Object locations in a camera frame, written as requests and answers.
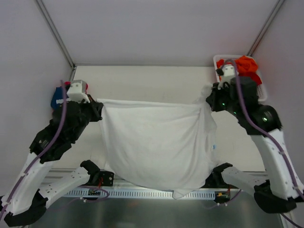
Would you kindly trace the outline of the white t-shirt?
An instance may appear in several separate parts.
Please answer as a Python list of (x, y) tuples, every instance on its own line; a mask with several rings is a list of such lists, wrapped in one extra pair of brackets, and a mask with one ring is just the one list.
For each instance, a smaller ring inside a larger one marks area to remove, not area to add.
[(203, 87), (192, 104), (102, 99), (104, 168), (175, 199), (202, 187), (218, 164), (210, 94)]

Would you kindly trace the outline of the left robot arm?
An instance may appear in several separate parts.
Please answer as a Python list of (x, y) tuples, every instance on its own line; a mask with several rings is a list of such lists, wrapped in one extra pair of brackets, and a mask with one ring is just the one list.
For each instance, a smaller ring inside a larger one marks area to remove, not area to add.
[(71, 149), (90, 122), (102, 120), (103, 103), (67, 101), (57, 108), (49, 125), (37, 133), (24, 167), (12, 190), (0, 198), (0, 217), (9, 227), (30, 225), (39, 220), (59, 198), (81, 185), (98, 184), (100, 168), (91, 160), (44, 187), (46, 175)]

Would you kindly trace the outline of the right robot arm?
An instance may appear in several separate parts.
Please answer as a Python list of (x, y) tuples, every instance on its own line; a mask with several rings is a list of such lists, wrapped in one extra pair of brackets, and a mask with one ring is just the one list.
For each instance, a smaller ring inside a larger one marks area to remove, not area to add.
[(268, 214), (288, 213), (298, 203), (304, 186), (296, 176), (284, 145), (282, 124), (276, 110), (258, 101), (257, 84), (249, 77), (240, 79), (242, 100), (238, 97), (237, 80), (225, 82), (222, 88), (212, 85), (206, 101), (212, 111), (227, 111), (237, 118), (262, 157), (267, 177), (257, 178), (238, 170), (230, 163), (213, 169), (213, 184), (223, 188), (227, 184), (253, 196), (257, 205)]

